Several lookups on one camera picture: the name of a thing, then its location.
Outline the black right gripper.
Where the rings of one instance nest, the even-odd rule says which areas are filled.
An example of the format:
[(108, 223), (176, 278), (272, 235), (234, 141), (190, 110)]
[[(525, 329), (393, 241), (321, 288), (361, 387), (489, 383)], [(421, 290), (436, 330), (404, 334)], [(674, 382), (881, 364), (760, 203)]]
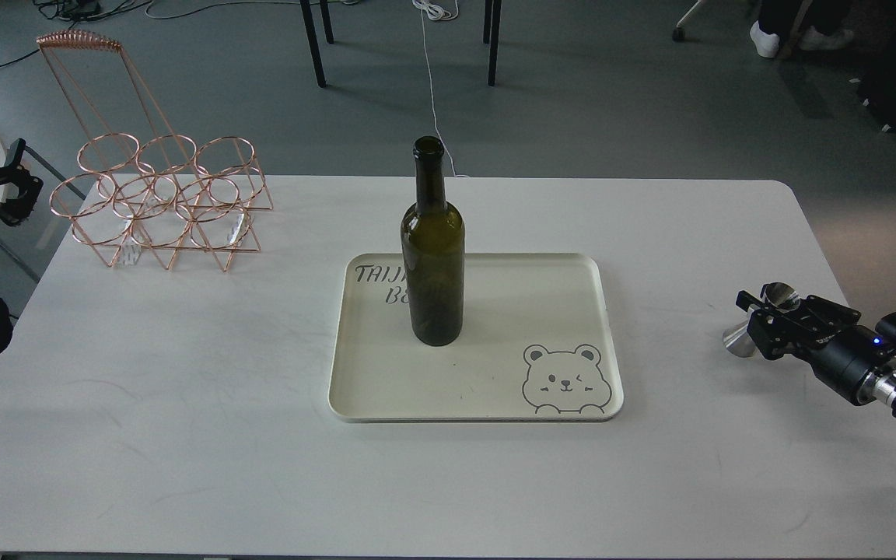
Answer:
[[(747, 330), (765, 359), (793, 355), (811, 365), (814, 375), (853, 405), (875, 400), (876, 383), (892, 371), (896, 344), (858, 324), (856, 309), (797, 291), (761, 291), (760, 297), (740, 292), (746, 318), (736, 323)], [(778, 315), (751, 315), (768, 307)], [(817, 340), (819, 347), (806, 347)]]

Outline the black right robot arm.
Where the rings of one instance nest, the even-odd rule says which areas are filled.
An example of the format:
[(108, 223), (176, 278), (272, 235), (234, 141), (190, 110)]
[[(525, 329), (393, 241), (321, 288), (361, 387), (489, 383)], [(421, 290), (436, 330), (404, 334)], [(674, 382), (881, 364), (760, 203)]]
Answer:
[(730, 353), (793, 355), (850, 404), (882, 403), (896, 419), (896, 312), (869, 329), (857, 310), (782, 282), (765, 284), (760, 296), (740, 291), (736, 305), (746, 318), (723, 334)]

